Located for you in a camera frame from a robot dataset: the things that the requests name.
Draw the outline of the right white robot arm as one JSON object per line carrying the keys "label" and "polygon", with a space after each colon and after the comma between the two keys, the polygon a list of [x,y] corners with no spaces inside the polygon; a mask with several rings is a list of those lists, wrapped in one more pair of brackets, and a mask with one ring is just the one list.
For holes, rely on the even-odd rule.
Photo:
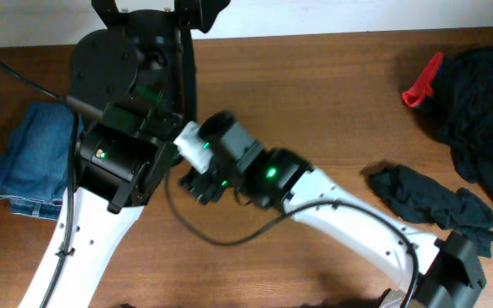
{"label": "right white robot arm", "polygon": [[252,137],[228,111],[203,124],[188,122],[174,141],[190,164],[181,186],[201,204],[231,188],[258,207],[327,234],[381,270],[395,285],[380,307],[475,306],[486,285],[474,244],[446,240],[385,215],[333,182],[320,168],[286,149]]}

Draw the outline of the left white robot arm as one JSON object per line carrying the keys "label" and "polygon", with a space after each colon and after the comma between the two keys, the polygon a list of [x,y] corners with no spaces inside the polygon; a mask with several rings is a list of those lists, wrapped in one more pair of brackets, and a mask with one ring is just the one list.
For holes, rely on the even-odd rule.
{"label": "left white robot arm", "polygon": [[193,31],[210,31],[221,1],[95,1],[104,28],[74,47],[65,105],[73,131],[68,185],[24,307],[86,307],[120,241],[166,172],[175,139],[197,116]]}

